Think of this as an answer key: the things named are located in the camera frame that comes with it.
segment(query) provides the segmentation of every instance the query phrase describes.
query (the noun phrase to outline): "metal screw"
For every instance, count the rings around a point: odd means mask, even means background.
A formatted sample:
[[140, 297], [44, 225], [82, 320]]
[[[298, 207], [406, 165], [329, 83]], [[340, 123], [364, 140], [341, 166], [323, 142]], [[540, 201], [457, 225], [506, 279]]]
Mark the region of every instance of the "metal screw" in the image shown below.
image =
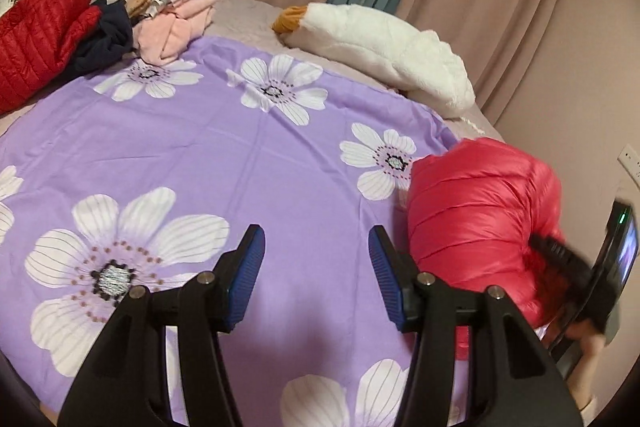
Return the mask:
[[129, 290], [129, 297], [132, 299], [140, 299], [145, 296], [146, 289], [144, 286], [134, 286], [131, 290]]
[[504, 290], [497, 284], [494, 284], [493, 286], [487, 288], [486, 292], [494, 299], [500, 300], [504, 297]]
[[215, 279], [216, 279], [216, 276], [213, 274], [212, 271], [209, 271], [209, 270], [200, 272], [196, 277], [196, 280], [200, 284], [211, 284], [212, 282], [215, 281]]
[[418, 274], [418, 282], [425, 286], [431, 286], [433, 283], [436, 282], [436, 277], [429, 272], [420, 272]]

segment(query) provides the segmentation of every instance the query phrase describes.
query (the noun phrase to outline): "black clamp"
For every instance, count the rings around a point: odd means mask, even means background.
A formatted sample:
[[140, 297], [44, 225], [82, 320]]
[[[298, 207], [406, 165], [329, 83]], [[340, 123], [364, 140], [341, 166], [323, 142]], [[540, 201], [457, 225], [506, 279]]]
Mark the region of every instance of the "black clamp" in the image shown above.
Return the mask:
[[446, 427], [456, 327], [469, 328], [465, 427], [581, 427], [582, 417], [553, 359], [499, 286], [458, 290], [420, 273], [385, 229], [369, 232], [369, 253], [389, 320], [415, 332], [414, 355], [395, 427]]
[[165, 327], [178, 327], [182, 390], [191, 427], [241, 427], [218, 343], [244, 318], [264, 256], [251, 225], [236, 250], [181, 288], [129, 290], [69, 390], [58, 427], [178, 427], [171, 416]]

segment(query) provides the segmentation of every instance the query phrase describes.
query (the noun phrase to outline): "plush toy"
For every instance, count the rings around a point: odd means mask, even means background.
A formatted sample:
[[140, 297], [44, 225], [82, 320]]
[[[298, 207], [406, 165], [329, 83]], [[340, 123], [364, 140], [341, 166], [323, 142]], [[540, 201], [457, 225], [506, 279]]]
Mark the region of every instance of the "plush toy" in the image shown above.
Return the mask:
[[433, 30], [420, 32], [392, 14], [357, 4], [290, 6], [273, 23], [290, 48], [341, 62], [443, 118], [461, 117], [476, 96], [462, 59]]

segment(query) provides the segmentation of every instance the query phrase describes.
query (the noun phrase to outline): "wall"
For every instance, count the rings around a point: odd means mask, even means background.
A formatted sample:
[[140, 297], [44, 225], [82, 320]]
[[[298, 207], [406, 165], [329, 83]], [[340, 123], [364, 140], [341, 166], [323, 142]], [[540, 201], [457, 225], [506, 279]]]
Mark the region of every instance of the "wall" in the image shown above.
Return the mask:
[[[568, 241], [595, 259], [616, 195], [640, 191], [617, 163], [640, 152], [640, 0], [558, 0], [546, 33], [497, 129], [548, 162], [563, 187]], [[640, 263], [622, 297], [623, 327], [598, 369], [604, 406], [640, 353]]]

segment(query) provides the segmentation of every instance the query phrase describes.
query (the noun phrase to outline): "purple bedsheet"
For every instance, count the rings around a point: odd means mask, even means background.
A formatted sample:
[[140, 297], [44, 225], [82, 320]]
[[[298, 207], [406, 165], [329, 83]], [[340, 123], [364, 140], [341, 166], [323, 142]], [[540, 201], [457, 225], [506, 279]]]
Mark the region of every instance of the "purple bedsheet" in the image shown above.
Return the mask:
[[132, 284], [181, 285], [259, 223], [262, 270], [222, 339], [244, 424], [390, 427], [411, 340], [367, 232], [402, 246], [412, 161], [455, 141], [420, 104], [222, 38], [72, 81], [0, 139], [0, 347], [59, 410]]

